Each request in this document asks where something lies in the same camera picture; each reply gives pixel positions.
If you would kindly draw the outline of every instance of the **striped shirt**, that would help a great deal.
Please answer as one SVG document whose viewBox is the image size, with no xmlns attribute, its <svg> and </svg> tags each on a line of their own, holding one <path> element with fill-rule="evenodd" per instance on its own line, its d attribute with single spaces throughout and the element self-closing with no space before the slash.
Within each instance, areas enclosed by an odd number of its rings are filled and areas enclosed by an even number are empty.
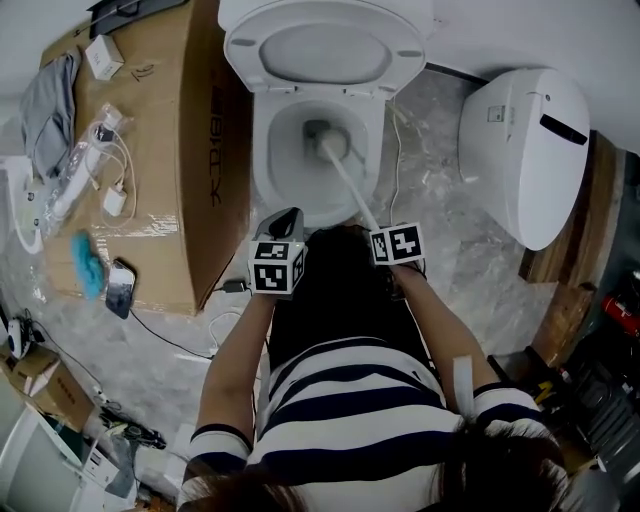
<svg viewBox="0 0 640 512">
<path fill-rule="evenodd" d="M 480 424 L 544 429 L 526 393 L 490 385 L 474 396 Z M 220 475 L 258 466 L 292 486 L 310 512 L 416 512 L 431 504 L 461 422 L 428 368 L 375 338 L 323 343 L 263 375 L 261 406 L 255 445 L 228 425 L 195 432 L 180 512 L 198 497 L 196 463 Z"/>
</svg>

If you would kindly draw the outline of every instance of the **wall baseboard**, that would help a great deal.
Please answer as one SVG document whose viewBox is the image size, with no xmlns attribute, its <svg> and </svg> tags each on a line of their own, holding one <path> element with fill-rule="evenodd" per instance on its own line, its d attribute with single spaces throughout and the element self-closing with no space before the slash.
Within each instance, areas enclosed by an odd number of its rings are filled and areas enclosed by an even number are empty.
<svg viewBox="0 0 640 512">
<path fill-rule="evenodd" d="M 489 81 L 485 80 L 484 78 L 479 78 L 477 76 L 469 75 L 467 73 L 463 73 L 462 71 L 456 71 L 455 69 L 440 66 L 439 64 L 433 64 L 431 62 L 427 62 L 425 69 L 429 71 L 435 71 L 436 73 L 442 73 L 443 75 L 449 75 L 455 78 L 460 78 L 461 80 L 466 80 L 467 82 L 471 82 L 480 86 L 485 86 L 489 83 Z"/>
</svg>

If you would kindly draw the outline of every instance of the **toilet lid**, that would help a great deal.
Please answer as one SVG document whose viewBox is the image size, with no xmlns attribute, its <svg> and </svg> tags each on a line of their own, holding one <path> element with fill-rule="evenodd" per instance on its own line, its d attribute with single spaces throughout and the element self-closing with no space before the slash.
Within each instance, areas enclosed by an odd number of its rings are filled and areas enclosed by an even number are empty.
<svg viewBox="0 0 640 512">
<path fill-rule="evenodd" d="M 424 69 L 423 39 L 362 1 L 282 0 L 227 32 L 225 54 L 254 92 L 327 89 L 393 97 Z"/>
</svg>

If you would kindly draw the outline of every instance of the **phone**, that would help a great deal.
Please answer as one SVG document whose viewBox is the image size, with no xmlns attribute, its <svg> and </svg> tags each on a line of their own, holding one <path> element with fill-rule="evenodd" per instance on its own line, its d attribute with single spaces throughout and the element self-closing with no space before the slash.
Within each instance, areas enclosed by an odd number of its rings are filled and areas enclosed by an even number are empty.
<svg viewBox="0 0 640 512">
<path fill-rule="evenodd" d="M 129 317 L 129 310 L 133 302 L 133 287 L 136 284 L 136 274 L 121 260 L 113 260 L 109 270 L 107 284 L 107 308 L 123 320 Z"/>
</svg>

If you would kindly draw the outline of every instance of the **plastic wrap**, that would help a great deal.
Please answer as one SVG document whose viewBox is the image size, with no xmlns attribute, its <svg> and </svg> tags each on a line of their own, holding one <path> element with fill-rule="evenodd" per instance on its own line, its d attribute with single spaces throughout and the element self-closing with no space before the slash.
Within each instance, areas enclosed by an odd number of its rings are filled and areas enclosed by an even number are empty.
<svg viewBox="0 0 640 512">
<path fill-rule="evenodd" d="M 71 152 L 56 187 L 46 201 L 42 216 L 44 238 L 57 234 L 85 196 L 87 189 L 97 189 L 107 160 L 116 160 L 124 174 L 127 158 L 117 142 L 118 135 L 122 135 L 130 122 L 130 118 L 125 118 L 109 103 L 100 109 Z"/>
</svg>

